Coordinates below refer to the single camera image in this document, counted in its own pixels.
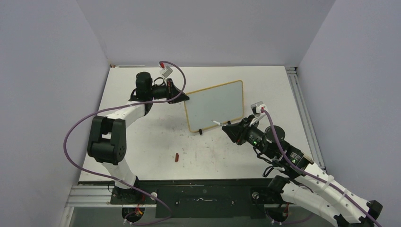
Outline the yellow framed whiteboard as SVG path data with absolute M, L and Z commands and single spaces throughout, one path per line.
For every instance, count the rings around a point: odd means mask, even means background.
M 184 109 L 192 133 L 212 126 L 212 120 L 233 122 L 243 118 L 244 85 L 241 80 L 192 91 L 187 96 L 190 100 L 184 101 Z

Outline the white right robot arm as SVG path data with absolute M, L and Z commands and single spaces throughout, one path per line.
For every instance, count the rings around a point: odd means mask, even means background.
M 222 126 L 236 145 L 252 145 L 257 155 L 284 174 L 275 176 L 267 190 L 272 202 L 285 201 L 320 216 L 335 227 L 378 227 L 383 209 L 378 201 L 363 199 L 321 169 L 308 155 L 285 141 L 285 131 L 270 125 L 262 131 L 253 115 Z

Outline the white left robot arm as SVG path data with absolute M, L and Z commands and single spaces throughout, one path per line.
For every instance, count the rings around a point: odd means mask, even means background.
M 127 107 L 107 116 L 93 118 L 87 146 L 88 155 L 115 178 L 115 185 L 123 189 L 122 197 L 130 204 L 140 200 L 141 190 L 134 186 L 138 178 L 125 160 L 126 129 L 137 119 L 146 116 L 154 101 L 164 99 L 168 104 L 175 104 L 190 99 L 170 78 L 162 84 L 154 84 L 150 73 L 140 72 L 136 75 L 135 83 L 136 88 L 131 93 Z

